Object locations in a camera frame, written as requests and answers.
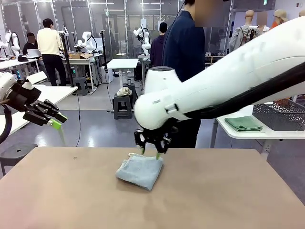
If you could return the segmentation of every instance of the cardboard box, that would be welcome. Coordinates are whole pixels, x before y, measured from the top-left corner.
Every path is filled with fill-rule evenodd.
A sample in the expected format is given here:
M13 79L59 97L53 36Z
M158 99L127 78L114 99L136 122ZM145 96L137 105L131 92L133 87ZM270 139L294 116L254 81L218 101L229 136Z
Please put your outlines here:
M82 54L70 54L71 59L88 59L93 57L92 54L82 53Z

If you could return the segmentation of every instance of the brown tabletop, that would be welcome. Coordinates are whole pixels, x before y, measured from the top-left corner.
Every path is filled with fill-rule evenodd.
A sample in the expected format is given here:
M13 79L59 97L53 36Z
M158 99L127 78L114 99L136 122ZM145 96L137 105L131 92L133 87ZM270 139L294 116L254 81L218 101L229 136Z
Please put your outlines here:
M304 205L255 150L171 149L151 192L115 177L129 152L34 149L0 180L0 229L305 228Z

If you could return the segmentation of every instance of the laptop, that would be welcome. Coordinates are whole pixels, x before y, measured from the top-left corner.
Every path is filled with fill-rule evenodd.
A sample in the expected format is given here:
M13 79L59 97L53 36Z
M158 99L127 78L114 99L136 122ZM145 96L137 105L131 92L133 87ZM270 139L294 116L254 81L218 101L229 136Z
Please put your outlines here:
M41 57L41 53L38 49L28 49L27 58L37 58L37 57Z

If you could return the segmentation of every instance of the glass wall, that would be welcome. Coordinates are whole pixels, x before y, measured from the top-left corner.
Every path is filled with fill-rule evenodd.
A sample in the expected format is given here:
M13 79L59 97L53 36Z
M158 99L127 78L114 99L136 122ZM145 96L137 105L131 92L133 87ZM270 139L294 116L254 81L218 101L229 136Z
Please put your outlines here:
M69 32L69 47L74 51L77 40L82 40L84 31L91 31L95 38L104 30L107 59L137 58L142 53L141 42L133 34L146 20L151 42L159 35L158 22L168 27L173 23L183 0L4 0L3 17L6 29L14 30L23 47L26 34L37 34L43 28L42 21L51 18L55 28L63 25ZM215 25L205 28L206 50L212 53L225 50L230 2L215 14Z

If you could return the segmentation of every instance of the gray floor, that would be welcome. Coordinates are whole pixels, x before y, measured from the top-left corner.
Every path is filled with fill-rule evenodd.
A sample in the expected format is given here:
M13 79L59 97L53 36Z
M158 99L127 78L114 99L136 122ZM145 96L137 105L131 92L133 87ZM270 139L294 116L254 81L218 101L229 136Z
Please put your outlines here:
M78 111L63 111L69 120L63 125L66 146L76 146L79 134ZM208 148L212 133L212 120L203 120L198 134L197 148ZM138 128L134 119L114 120L107 111L81 111L81 139L79 146L135 147L133 132ZM28 124L1 144L5 150L17 142L36 143L38 146L63 146L57 130L49 126ZM232 139L233 148L261 150L255 140ZM216 148L231 148L230 137L218 127ZM268 162L305 204L305 141L277 142Z
M132 82L135 83L137 94L142 94L141 82L133 81L133 73L128 74L132 79ZM123 83L127 82L127 78L123 75ZM120 79L118 77L114 77L113 81L108 85L109 95L112 100L114 94L118 92L120 88ZM111 110L112 105L109 102L109 96L107 91L107 85L101 84L97 88L97 90L93 94L87 94L86 96L79 96L80 99L80 108L81 110ZM66 99L62 100L57 104L61 110L77 110L78 109L78 101L77 97L70 95Z

